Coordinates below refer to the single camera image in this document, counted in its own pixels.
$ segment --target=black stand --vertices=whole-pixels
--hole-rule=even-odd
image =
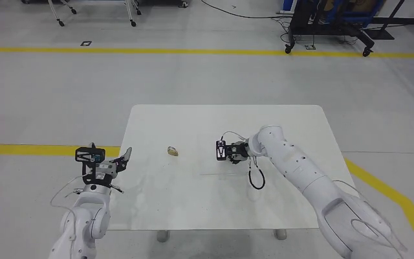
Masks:
[[[384,26],[382,26],[381,29],[379,30],[365,29],[364,30],[365,33],[368,34],[368,36],[371,39],[394,39],[394,37],[386,31],[386,28],[389,25],[389,22],[394,18],[395,14],[398,12],[398,10],[400,9],[404,1],[405,0],[400,0],[400,2],[397,4],[394,11],[388,17],[387,21],[384,23]]]
[[[343,0],[338,13],[336,14],[334,22],[328,24],[319,24],[328,0],[320,1],[316,13],[314,13],[314,3],[312,1],[298,1],[295,7],[295,13],[293,14],[292,21],[289,25],[289,44],[285,45],[285,52],[289,54],[295,46],[294,35],[335,35],[357,37],[366,46],[362,53],[362,56],[369,56],[369,54],[372,52],[371,48],[374,46],[374,41],[364,32],[362,32],[358,25],[353,25],[342,21],[343,13],[345,12],[349,1],[350,0]],[[314,21],[313,23],[309,23],[309,19],[313,15]]]

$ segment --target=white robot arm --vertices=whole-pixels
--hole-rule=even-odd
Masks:
[[[320,230],[344,258],[408,259],[407,249],[389,223],[359,197],[338,188],[297,146],[289,143],[279,126],[265,126],[242,143],[217,141],[217,160],[233,163],[265,156],[313,206]]]
[[[49,259],[95,259],[95,240],[105,236],[111,217],[111,188],[123,193],[111,181],[126,169],[131,152],[132,148],[128,148],[125,155],[105,161],[105,150],[96,148],[93,143],[76,150],[76,160],[82,162],[80,177],[85,187],[75,189],[79,198],[72,208],[66,208],[68,212],[60,223],[61,236],[50,250]]]

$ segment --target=grey floor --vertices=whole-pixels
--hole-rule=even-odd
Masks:
[[[270,0],[210,0],[233,12],[271,16]],[[229,16],[203,5],[143,6],[130,26],[121,2],[56,6],[0,0],[0,47],[91,47],[283,50],[282,28],[267,19]],[[376,52],[414,52],[414,28],[391,28],[395,41]],[[360,52],[336,37],[316,37],[317,51]],[[303,37],[295,50],[312,37]],[[414,199],[414,60],[180,54],[0,52],[0,143],[119,146],[135,104],[318,104],[343,156]],[[45,258],[63,214],[53,194],[79,175],[71,157],[0,156],[0,251],[9,259]],[[407,247],[414,233],[401,208],[354,177],[358,189],[393,224]],[[76,197],[62,202],[71,204]],[[97,258],[339,258],[319,230],[111,231]]]

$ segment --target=yellow floor line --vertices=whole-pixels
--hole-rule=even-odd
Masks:
[[[394,190],[392,187],[379,180],[369,172],[360,168],[350,160],[345,158],[345,162],[351,174],[357,176],[369,186],[382,193],[390,200],[394,201],[396,204],[400,205],[402,211],[404,211],[404,214],[407,217],[409,224],[411,225],[411,228],[414,230],[414,204],[410,199],[399,193],[397,190]]]
[[[73,54],[198,54],[198,55],[252,55],[287,56],[285,51],[249,49],[117,49],[117,48],[45,48],[45,47],[0,47],[0,52],[73,53]],[[363,58],[361,52],[295,51],[289,56],[316,56]],[[371,53],[370,58],[414,58],[414,53]]]
[[[15,145],[0,144],[0,155],[62,155],[74,156],[75,149],[79,146],[53,146],[53,145]],[[119,146],[99,146],[106,150],[106,156],[117,157],[119,155]],[[359,179],[382,193],[390,200],[401,206],[406,215],[411,228],[414,230],[414,204],[403,194],[394,190],[383,181],[379,180],[369,172],[360,168],[350,160],[345,158],[349,172]]]
[[[0,144],[0,155],[71,155],[80,146],[52,146],[52,145],[7,145]],[[119,156],[119,146],[98,146],[105,149],[107,157]]]

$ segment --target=table top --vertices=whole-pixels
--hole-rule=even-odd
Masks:
[[[280,125],[331,178],[354,186],[320,106],[136,105],[120,153],[132,146],[127,170],[113,181],[111,230],[317,228],[316,215],[266,157],[257,159],[262,190],[248,182],[248,163],[216,161],[215,142],[225,131],[244,137]],[[229,133],[227,143],[238,141]],[[168,146],[179,156],[168,155]],[[253,181],[261,185],[253,169]],[[355,194],[348,186],[344,191]]]

